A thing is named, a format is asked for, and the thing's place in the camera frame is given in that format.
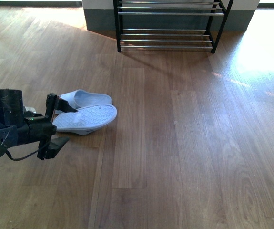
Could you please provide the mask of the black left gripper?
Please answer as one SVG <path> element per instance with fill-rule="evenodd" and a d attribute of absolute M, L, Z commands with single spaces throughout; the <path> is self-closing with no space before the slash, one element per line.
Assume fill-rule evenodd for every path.
<path fill-rule="evenodd" d="M 59 153 L 63 146 L 69 141 L 69 137 L 58 137 L 51 140 L 56 133 L 56 126 L 51 122 L 55 113 L 75 113 L 76 109 L 69 105 L 69 102 L 61 99 L 54 93 L 47 95 L 46 113 L 41 115 L 32 111 L 23 114 L 23 126 L 17 129 L 18 145 L 39 142 L 37 158 L 52 159 Z"/>

